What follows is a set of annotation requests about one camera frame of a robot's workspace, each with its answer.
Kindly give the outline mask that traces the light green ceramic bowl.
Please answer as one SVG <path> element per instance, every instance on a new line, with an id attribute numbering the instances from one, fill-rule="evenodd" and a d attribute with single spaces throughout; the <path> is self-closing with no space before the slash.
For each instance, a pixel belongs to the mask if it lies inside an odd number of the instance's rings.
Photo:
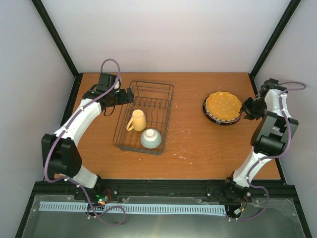
<path id="1" fill-rule="evenodd" d="M 158 130 L 149 128 L 142 132 L 140 141 L 143 147 L 147 149 L 154 149 L 161 144 L 162 137 Z"/>

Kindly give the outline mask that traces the dark wire dish rack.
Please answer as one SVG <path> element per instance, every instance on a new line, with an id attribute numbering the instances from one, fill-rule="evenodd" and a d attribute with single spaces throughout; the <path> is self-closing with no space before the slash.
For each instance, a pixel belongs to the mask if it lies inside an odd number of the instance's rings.
<path id="1" fill-rule="evenodd" d="M 122 151 L 160 155 L 164 152 L 171 116 L 174 86 L 168 83 L 133 80 L 129 88 L 134 101 L 121 107 L 113 144 Z M 133 114 L 142 112 L 145 128 L 132 128 Z"/>

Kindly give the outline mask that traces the yellow ceramic mug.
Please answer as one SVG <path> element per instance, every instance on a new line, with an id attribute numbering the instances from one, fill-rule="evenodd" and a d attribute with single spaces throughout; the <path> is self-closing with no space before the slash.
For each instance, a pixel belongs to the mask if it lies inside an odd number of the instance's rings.
<path id="1" fill-rule="evenodd" d="M 127 131 L 135 130 L 142 131 L 146 128 L 147 120 L 145 113 L 142 110 L 134 110 L 131 119 L 126 126 Z"/>

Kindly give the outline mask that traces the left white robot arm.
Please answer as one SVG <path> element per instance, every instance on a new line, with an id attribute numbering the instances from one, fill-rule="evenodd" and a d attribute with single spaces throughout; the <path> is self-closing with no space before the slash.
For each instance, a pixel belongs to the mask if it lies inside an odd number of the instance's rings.
<path id="1" fill-rule="evenodd" d="M 105 113 L 107 108 L 129 104 L 133 100 L 131 89 L 121 88 L 119 74 L 101 73 L 98 83 L 83 95 L 78 108 L 61 128 L 43 136 L 41 144 L 45 180 L 55 182 L 49 178 L 49 173 L 59 174 L 66 181 L 86 187 L 85 193 L 91 199 L 99 199 L 103 194 L 103 187 L 98 184 L 101 178 L 83 165 L 78 143 L 94 119 Z"/>

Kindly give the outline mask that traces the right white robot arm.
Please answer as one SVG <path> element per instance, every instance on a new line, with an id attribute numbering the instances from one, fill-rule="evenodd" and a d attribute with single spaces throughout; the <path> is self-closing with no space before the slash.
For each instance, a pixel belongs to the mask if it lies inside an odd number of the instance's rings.
<path id="1" fill-rule="evenodd" d="M 243 103 L 241 111 L 246 114 L 245 118 L 261 122 L 251 138 L 250 154 L 224 182 L 222 196 L 225 200 L 244 198 L 261 168 L 289 149 L 299 122 L 287 109 L 287 96 L 284 83 L 271 78 L 263 83 L 255 99 L 248 98 Z"/>

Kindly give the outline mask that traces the orange dotted plate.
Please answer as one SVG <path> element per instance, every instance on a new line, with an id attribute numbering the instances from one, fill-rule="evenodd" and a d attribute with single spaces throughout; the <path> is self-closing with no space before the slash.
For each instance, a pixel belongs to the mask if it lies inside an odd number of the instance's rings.
<path id="1" fill-rule="evenodd" d="M 241 117 L 242 103 L 235 95 L 218 91 L 207 97 L 205 108 L 213 119 L 231 122 Z"/>

